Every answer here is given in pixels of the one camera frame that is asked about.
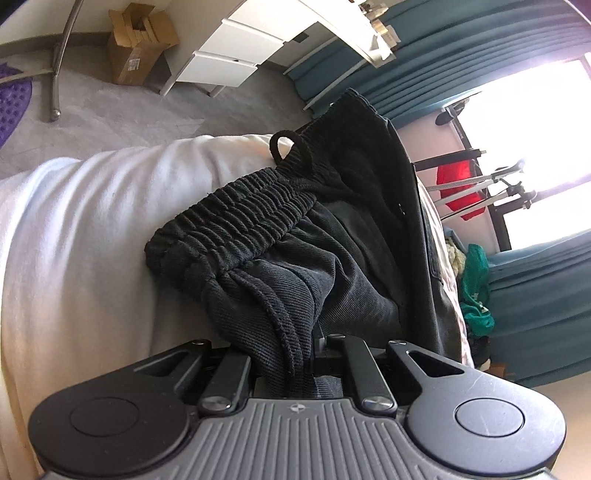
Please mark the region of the silver tripod stand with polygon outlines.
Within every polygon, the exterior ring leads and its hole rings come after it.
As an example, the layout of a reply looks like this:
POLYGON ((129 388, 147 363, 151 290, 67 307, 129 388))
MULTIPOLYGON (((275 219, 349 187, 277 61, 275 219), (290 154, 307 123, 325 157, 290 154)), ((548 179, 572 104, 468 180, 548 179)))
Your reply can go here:
MULTIPOLYGON (((519 161, 510 167, 503 167, 493 171, 490 174, 479 175, 469 180, 463 180, 456 183, 438 186, 428 186, 427 191, 430 194, 436 194, 438 198, 435 200, 437 207, 445 206, 445 203, 454 200, 455 198, 471 193, 472 191, 481 190, 486 198, 472 207, 468 207, 462 211, 457 212, 456 218, 461 218, 468 221, 481 213, 484 213, 489 207, 494 206, 496 202, 506 200, 506 205, 512 206, 516 204, 518 208, 530 208, 533 201, 536 199, 537 193, 535 191, 528 191, 522 181, 511 183, 508 178, 517 174, 523 173, 524 163, 519 161), (475 184, 467 192, 461 192, 450 198, 441 199, 440 190, 450 188, 452 186, 462 184, 475 184)), ((441 219, 443 221, 451 220, 454 213, 450 210, 444 214, 441 219)))

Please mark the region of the metal chair leg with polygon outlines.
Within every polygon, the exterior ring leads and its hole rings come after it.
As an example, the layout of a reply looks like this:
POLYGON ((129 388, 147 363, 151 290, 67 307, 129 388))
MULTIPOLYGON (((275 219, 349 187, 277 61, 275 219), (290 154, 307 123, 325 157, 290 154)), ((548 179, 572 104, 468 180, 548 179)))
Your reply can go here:
POLYGON ((56 122, 60 119, 60 95, 59 95, 59 78, 61 68, 68 46, 70 36, 73 32, 75 22, 78 18, 84 0, 75 0, 69 12, 64 29, 61 34, 60 41, 54 46, 52 57, 52 73, 51 73, 51 98, 50 98, 50 112, 49 120, 56 122))

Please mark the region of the teal curtain right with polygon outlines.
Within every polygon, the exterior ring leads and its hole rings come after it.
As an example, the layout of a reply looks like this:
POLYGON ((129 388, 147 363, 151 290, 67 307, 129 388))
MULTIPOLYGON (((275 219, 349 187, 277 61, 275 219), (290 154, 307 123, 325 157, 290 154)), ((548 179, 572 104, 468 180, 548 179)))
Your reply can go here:
POLYGON ((491 360, 537 387, 590 370, 590 232, 489 258, 491 360))

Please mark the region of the teal curtain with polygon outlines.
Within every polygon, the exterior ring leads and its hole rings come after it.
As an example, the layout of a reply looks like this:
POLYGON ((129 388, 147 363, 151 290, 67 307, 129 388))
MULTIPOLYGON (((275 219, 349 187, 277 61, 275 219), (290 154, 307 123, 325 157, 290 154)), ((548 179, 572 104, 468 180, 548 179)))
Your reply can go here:
POLYGON ((590 232, 489 258, 491 360, 537 387, 590 370, 590 232))
POLYGON ((404 1, 383 22, 401 42, 380 67, 341 40, 288 76, 314 116, 352 88, 401 128, 489 82, 590 50, 590 25, 564 1, 404 1))

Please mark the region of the white drawer desk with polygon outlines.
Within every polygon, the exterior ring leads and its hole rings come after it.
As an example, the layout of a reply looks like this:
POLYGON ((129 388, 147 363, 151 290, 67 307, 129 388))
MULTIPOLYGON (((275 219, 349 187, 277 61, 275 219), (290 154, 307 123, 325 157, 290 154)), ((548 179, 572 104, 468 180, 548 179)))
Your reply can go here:
POLYGON ((391 31, 372 24, 360 1, 182 1, 166 13, 179 44, 165 54, 170 71, 159 94, 177 83, 211 85, 211 96, 238 87, 257 67, 312 24, 352 47, 363 64, 393 57, 391 31))

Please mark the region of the red cloth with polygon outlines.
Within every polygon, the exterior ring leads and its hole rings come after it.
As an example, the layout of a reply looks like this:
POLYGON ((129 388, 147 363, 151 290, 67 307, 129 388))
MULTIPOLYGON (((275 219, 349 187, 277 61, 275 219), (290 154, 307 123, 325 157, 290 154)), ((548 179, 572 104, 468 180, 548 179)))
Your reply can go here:
MULTIPOLYGON (((477 166, 475 160, 462 160, 456 163, 439 166, 437 169, 436 184, 438 186, 448 185, 463 180, 469 180, 475 178, 481 174, 481 170, 477 166)), ((470 188, 474 187, 475 184, 462 184, 452 186, 440 190, 440 198, 450 198, 461 192, 467 192, 470 188)), ((455 198, 447 203, 445 206, 454 213, 452 219, 457 217, 457 212, 462 211, 468 207, 472 207, 477 203, 483 201, 486 195, 481 191, 472 191, 461 197, 455 198)))

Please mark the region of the teal curtain left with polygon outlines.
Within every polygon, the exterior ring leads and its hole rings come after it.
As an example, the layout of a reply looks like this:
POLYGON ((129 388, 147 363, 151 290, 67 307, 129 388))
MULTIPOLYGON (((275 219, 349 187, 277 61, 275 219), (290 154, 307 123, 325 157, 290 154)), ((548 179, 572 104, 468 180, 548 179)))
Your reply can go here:
POLYGON ((404 1, 383 22, 401 42, 380 67, 341 40, 288 76, 314 116, 352 88, 401 128, 489 82, 590 50, 590 25, 564 1, 404 1))

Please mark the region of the black ribbed pants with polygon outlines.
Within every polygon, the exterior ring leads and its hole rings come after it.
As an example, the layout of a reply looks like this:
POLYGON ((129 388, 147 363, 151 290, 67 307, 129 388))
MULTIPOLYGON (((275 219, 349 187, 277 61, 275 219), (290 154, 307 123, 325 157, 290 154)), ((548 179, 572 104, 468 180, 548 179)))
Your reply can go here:
POLYGON ((417 177, 391 122, 346 91, 270 168, 216 190, 145 247, 273 394, 318 397, 312 334, 394 339, 460 360, 462 332, 417 177))

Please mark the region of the green garment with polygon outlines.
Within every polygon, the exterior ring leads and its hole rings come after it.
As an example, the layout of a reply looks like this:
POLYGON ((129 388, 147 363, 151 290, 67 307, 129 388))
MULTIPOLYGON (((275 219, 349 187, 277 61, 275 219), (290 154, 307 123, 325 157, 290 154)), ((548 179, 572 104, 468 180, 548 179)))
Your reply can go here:
POLYGON ((476 337, 488 336, 495 327, 495 319, 488 308, 489 272, 484 248, 470 244, 460 282, 459 299, 464 320, 476 337))

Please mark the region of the cardboard box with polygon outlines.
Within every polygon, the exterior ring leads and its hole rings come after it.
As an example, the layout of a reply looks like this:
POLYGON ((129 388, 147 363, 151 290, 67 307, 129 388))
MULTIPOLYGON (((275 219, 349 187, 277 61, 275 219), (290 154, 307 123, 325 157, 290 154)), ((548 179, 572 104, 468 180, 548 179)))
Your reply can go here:
POLYGON ((153 10, 153 5, 130 3, 123 11, 108 11, 107 53, 114 84, 142 85, 161 54, 179 43, 167 13, 153 10))

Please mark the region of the purple mat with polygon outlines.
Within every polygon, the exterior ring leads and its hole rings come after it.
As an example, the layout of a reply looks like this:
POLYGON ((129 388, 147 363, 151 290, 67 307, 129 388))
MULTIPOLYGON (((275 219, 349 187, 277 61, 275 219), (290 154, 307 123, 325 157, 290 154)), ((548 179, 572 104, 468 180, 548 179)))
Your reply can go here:
POLYGON ((22 120, 32 96, 32 80, 23 78, 3 83, 0 89, 0 147, 3 147, 22 120))

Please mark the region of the pastel tie-dye bed sheet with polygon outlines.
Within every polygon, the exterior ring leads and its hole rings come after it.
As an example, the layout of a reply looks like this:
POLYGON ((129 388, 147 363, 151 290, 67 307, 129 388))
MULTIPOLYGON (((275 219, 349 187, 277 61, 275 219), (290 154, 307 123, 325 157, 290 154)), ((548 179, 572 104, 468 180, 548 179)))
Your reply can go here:
MULTIPOLYGON (((27 425, 51 394, 194 338, 231 344, 200 300, 148 268, 145 247, 211 193, 272 167, 274 155, 290 152, 288 133, 200 136, 85 161, 56 158, 2 181, 3 478, 38 475, 27 425)), ((470 365, 441 221, 417 182, 462 332, 456 361, 470 365)))

